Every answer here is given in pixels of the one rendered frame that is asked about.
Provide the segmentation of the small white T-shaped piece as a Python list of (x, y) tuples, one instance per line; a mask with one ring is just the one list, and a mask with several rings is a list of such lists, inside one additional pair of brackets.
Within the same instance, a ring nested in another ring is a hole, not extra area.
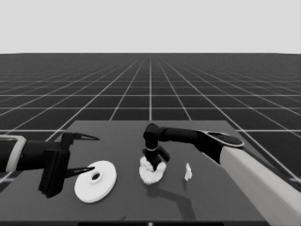
[(192, 178), (192, 169), (189, 165), (189, 163), (186, 163), (185, 165), (185, 175), (184, 175), (184, 180), (187, 182), (188, 180), (190, 180)]

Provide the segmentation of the large thick white disc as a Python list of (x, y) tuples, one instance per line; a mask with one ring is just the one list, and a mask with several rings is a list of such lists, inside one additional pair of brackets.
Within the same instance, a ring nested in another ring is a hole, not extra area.
[(109, 161), (97, 161), (89, 165), (91, 171), (80, 174), (74, 185), (74, 193), (81, 202), (94, 203), (103, 199), (117, 181), (115, 166)]

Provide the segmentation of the white round carrier with pins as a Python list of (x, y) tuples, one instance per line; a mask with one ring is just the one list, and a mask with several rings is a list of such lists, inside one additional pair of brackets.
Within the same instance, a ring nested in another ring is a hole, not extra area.
[(152, 184), (155, 184), (157, 182), (159, 182), (163, 175), (164, 174), (159, 174), (156, 170), (154, 172), (151, 171), (151, 165), (147, 166), (147, 167), (144, 167), (144, 166), (141, 166), (139, 167), (139, 175), (142, 171), (148, 171), (148, 172), (151, 172), (152, 173), (152, 176), (153, 176), (153, 183)]

